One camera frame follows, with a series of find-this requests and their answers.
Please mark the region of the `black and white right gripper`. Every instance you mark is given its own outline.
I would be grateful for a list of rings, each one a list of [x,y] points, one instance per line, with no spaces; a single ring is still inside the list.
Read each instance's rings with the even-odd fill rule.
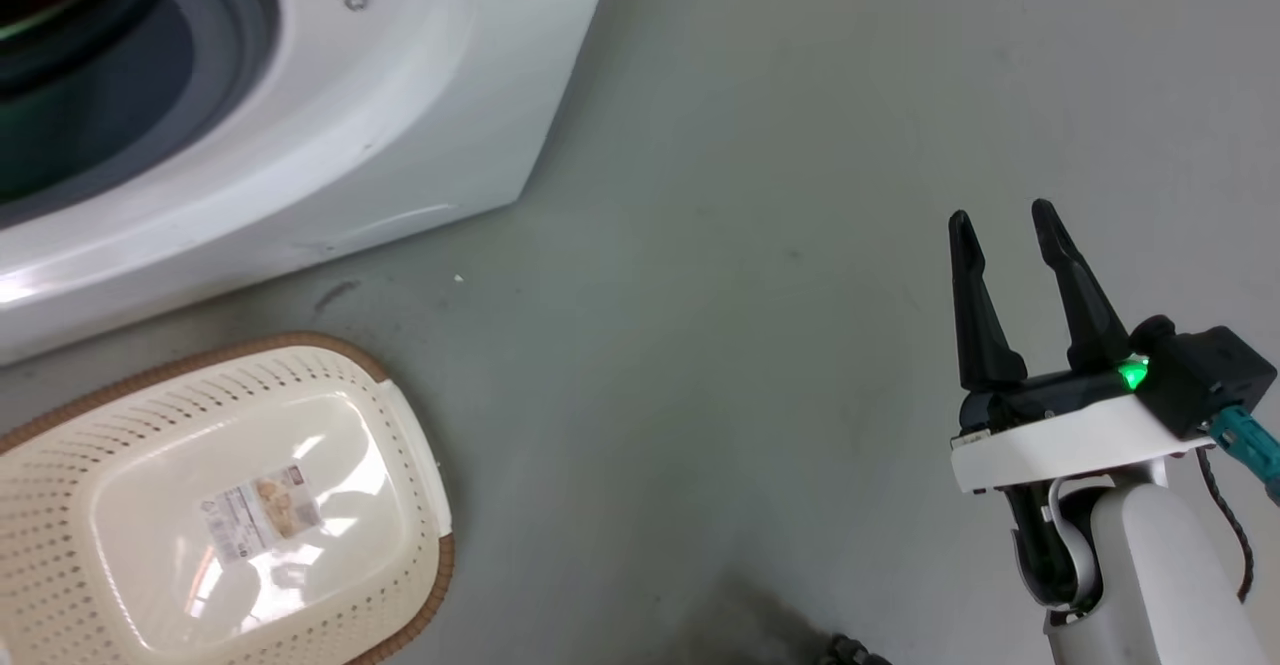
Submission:
[[[1055,205],[1041,197],[1030,214],[1062,302],[1068,363],[1078,373],[1023,382],[1027,364],[1009,347],[992,304],[977,231],[966,211],[955,211],[948,244],[957,366],[960,386],[969,391],[961,431],[951,440],[960,491],[1100,474],[1211,446],[1202,434],[1171,434],[1139,402],[1134,391],[1146,379],[1147,358],[1128,359],[1128,332]]]

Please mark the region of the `white front-load washing machine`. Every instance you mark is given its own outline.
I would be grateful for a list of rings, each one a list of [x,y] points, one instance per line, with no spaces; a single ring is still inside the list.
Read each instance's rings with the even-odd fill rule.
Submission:
[[[0,366],[513,203],[600,0],[276,0],[196,145],[0,229]]]

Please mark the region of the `cream basket with brown rim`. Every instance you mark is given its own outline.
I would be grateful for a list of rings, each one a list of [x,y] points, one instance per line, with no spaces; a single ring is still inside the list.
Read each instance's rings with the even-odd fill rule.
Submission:
[[[220,564],[198,501],[292,463],[323,524]],[[170,361],[0,436],[0,665],[380,665],[454,565],[419,416],[328,334]]]

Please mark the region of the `paper product sticker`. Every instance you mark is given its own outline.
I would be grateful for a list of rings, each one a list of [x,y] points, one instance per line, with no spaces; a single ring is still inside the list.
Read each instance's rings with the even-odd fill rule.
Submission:
[[[274,551],[323,524],[316,497],[297,463],[202,497],[198,513],[223,565]]]

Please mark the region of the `grey rubber door gasket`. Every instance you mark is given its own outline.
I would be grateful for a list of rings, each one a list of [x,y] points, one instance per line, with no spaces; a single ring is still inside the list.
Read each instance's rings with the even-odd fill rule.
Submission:
[[[0,0],[0,229],[209,136],[273,54],[276,0]]]

